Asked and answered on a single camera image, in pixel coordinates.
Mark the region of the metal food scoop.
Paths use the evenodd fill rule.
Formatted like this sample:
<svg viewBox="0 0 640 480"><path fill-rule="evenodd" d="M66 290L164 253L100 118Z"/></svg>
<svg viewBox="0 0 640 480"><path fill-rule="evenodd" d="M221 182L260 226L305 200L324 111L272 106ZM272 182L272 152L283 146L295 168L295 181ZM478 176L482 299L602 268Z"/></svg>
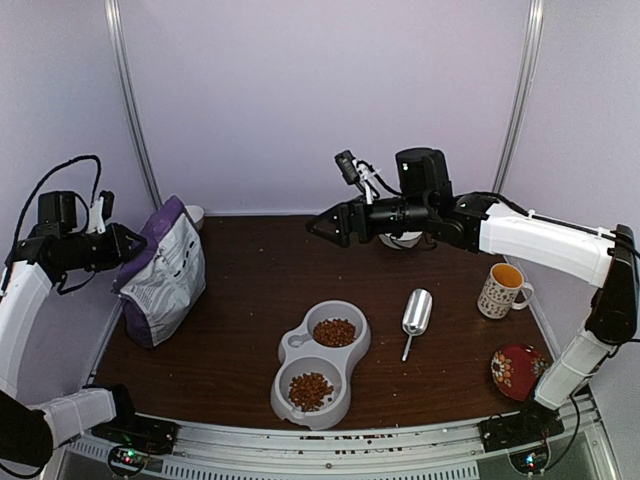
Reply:
<svg viewBox="0 0 640 480"><path fill-rule="evenodd" d="M402 330L407 335L402 362L408 359L413 338L427 330L432 310L433 297L429 291L416 289L410 294L401 322Z"/></svg>

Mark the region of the purple puppy food bag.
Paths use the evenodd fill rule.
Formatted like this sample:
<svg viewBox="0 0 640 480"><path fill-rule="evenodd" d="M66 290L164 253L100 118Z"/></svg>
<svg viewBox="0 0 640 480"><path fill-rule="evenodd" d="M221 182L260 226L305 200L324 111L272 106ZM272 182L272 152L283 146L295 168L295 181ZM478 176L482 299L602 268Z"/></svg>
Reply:
<svg viewBox="0 0 640 480"><path fill-rule="evenodd" d="M128 336L153 349L181 325L206 288L201 238L186 206L172 196L146 221L147 246L122 265L113 284Z"/></svg>

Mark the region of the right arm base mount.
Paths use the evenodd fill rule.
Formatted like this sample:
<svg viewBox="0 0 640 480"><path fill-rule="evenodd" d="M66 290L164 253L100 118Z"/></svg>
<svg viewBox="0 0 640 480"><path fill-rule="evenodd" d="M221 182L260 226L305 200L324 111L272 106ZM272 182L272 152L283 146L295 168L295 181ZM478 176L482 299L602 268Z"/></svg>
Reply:
<svg viewBox="0 0 640 480"><path fill-rule="evenodd" d="M486 453L505 450L513 469L527 476L542 474L551 464L549 440L565 429L557 418L540 419L517 413L492 415L478 423Z"/></svg>

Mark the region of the grey double pet bowl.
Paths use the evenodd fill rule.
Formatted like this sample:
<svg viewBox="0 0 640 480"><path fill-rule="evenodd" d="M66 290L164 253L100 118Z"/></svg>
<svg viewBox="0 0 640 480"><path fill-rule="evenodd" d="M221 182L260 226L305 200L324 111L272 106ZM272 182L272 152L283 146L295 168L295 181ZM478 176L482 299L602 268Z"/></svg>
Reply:
<svg viewBox="0 0 640 480"><path fill-rule="evenodd" d="M346 320L355 327L355 339L342 347L324 346L313 337L313 330L324 320ZM281 367L271 387L271 407L282 420L311 430L336 426L351 404L351 375L366 355L371 331L364 313L342 300L327 300L311 307L298 327L286 332L278 347ZM314 374L326 384L327 393L305 411L292 400L293 380Z"/></svg>

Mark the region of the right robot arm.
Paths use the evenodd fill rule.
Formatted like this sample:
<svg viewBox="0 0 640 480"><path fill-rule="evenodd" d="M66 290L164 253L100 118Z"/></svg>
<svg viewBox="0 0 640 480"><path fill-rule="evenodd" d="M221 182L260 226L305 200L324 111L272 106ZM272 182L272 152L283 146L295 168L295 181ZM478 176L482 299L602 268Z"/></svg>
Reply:
<svg viewBox="0 0 640 480"><path fill-rule="evenodd" d="M350 237L368 243L379 234L429 234L434 240L478 253L516 257L579 278L595 287L590 314L559 360L543 373L535 403L513 419L519 440L535 440L558 409L605 358L631 341L637 330L639 273L633 231L584 227L525 210L492 192L456 195L442 151L413 147L395 156L398 189L377 199L368 193L372 166L350 151L335 163L360 196L309 220L308 232L346 248Z"/></svg>

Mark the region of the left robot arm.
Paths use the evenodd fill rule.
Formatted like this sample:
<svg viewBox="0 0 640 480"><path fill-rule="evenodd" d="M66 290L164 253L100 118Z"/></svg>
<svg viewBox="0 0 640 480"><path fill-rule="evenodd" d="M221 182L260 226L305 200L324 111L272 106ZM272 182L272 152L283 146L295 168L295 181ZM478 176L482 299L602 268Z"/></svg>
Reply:
<svg viewBox="0 0 640 480"><path fill-rule="evenodd" d="M29 467L17 478L38 477L53 453L86 431L104 424L123 444L144 433L128 389L89 385L78 392L27 406L17 399L20 363L27 339L51 291L68 293L69 272L92 274L120 266L142 251L145 240L110 222L114 195L93 200L84 229L76 228L71 191L41 196L39 220L28 238L12 248L1 280L1 463Z"/></svg>

